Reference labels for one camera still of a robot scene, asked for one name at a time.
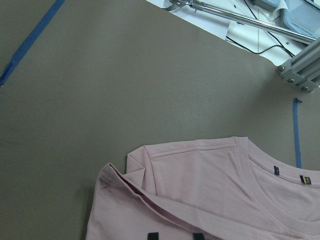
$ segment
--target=t-shirt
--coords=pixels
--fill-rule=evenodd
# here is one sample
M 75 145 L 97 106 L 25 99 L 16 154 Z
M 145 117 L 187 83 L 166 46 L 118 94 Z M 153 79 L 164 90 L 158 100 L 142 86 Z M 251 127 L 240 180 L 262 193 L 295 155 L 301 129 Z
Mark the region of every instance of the t-shirt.
M 87 240 L 320 240 L 320 171 L 247 137 L 142 146 L 100 172 Z

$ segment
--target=blue tape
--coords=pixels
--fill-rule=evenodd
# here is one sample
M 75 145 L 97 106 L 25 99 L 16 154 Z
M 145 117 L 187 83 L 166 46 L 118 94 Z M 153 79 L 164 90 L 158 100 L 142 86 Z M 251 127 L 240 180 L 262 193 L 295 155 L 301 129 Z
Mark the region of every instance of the blue tape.
M 31 48 L 31 46 L 34 44 L 34 42 L 37 40 L 39 35 L 43 32 L 43 30 L 46 28 L 46 26 L 51 21 L 51 19 L 55 16 L 55 14 L 59 10 L 59 8 L 62 6 L 64 1 L 65 0 L 56 0 L 55 1 L 55 3 L 46 12 L 46 14 L 40 20 L 40 22 L 32 30 L 32 32 L 26 37 L 26 39 L 23 41 L 23 43 L 20 45 L 20 47 L 15 51 L 15 53 L 13 54 L 13 56 L 11 58 L 11 61 L 8 63 L 8 65 L 5 67 L 5 69 L 1 73 L 0 88 L 1 88 L 1 85 L 5 84 L 5 82 L 9 78 L 9 76 L 13 73 L 15 68 L 18 66 L 18 64 L 23 59 L 23 57 L 26 55 L 28 50 Z
M 292 116 L 293 116 L 294 148 L 295 148 L 295 165 L 297 168 L 302 169 L 300 141 L 299 141 L 299 126 L 298 126 L 298 104 L 299 103 L 302 103 L 300 99 L 295 98 L 293 100 Z

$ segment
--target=white surface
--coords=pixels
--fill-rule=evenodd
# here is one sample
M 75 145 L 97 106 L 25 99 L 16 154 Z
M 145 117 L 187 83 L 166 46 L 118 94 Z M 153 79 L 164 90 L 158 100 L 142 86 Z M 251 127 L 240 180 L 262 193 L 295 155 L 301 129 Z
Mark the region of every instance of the white surface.
M 156 6 L 160 8 L 167 8 L 170 5 L 172 5 L 169 1 L 166 0 L 147 0 L 148 2 L 155 4 Z M 230 3 L 225 3 L 224 0 L 207 0 L 209 4 L 215 3 L 215 5 L 220 5 L 226 8 L 226 6 L 230 7 Z M 230 20 L 215 16 L 213 14 L 209 14 L 202 11 L 195 11 L 191 7 L 184 6 L 181 7 L 175 11 L 171 12 L 173 15 L 176 15 L 177 17 L 186 20 L 189 23 L 192 23 L 199 28 L 202 28 L 203 30 L 218 36 L 221 39 L 225 39 Z
M 150 3 L 155 4 L 160 8 L 167 8 L 172 5 L 169 0 L 147 0 Z M 205 0 L 203 1 L 210 5 L 222 7 L 238 14 L 246 15 L 250 18 L 254 18 L 244 0 Z M 279 7 L 271 13 L 262 10 L 251 4 L 249 0 L 246 0 L 256 17 L 264 22 L 279 25 L 279 9 L 287 8 L 284 0 L 281 0 Z M 273 46 L 279 45 L 279 43 L 264 30 L 256 27 L 238 24 L 235 21 L 229 21 L 222 17 L 214 16 L 213 14 L 196 11 L 189 6 L 184 6 L 178 10 L 171 12 L 172 14 L 182 18 L 207 32 L 214 34 L 222 39 L 225 39 L 226 35 L 238 43 L 246 46 L 250 50 L 258 53 Z M 280 42 L 293 54 L 298 54 L 305 48 L 305 46 L 290 38 L 274 34 Z M 274 47 L 262 54 L 262 57 L 269 59 L 274 65 L 279 66 L 291 57 L 280 47 Z

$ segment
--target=clothing label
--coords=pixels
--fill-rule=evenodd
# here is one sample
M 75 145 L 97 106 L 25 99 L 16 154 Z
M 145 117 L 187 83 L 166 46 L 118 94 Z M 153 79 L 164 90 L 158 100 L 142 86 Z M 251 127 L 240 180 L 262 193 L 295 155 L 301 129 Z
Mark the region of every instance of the clothing label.
M 193 239 L 194 240 L 205 240 L 205 236 L 203 235 L 203 233 L 194 233 Z
M 301 182 L 306 185 L 311 185 L 311 179 L 308 176 L 300 175 Z
M 159 240 L 159 233 L 158 232 L 149 233 L 148 240 Z
M 280 171 L 279 171 L 279 168 L 277 166 L 274 166 L 274 175 L 277 175 L 277 176 L 280 175 Z

